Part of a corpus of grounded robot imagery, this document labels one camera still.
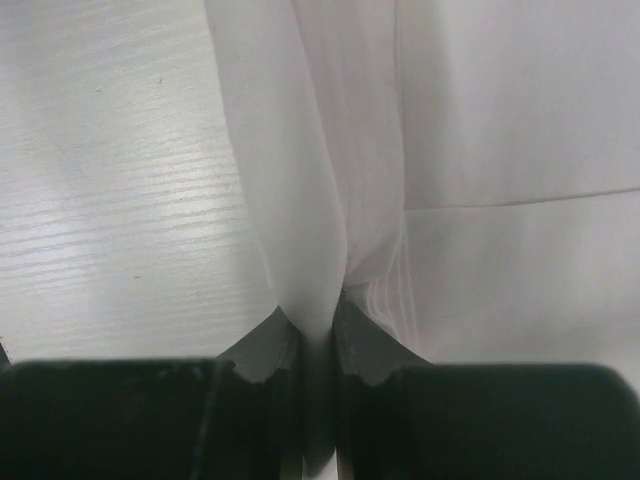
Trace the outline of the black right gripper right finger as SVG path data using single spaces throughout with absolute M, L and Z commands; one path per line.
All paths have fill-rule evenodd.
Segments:
M 342 479 L 635 479 L 639 400 L 594 364 L 430 363 L 341 299 Z

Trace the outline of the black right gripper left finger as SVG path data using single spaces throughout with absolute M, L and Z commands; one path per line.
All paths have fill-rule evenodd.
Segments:
M 298 479 L 301 336 L 273 312 L 214 358 L 1 371 L 5 479 Z

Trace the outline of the white t shirt red print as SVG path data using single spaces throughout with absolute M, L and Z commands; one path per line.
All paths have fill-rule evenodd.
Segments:
M 303 471 L 337 464 L 341 299 L 441 365 L 594 364 L 639 400 L 635 1 L 209 1 Z

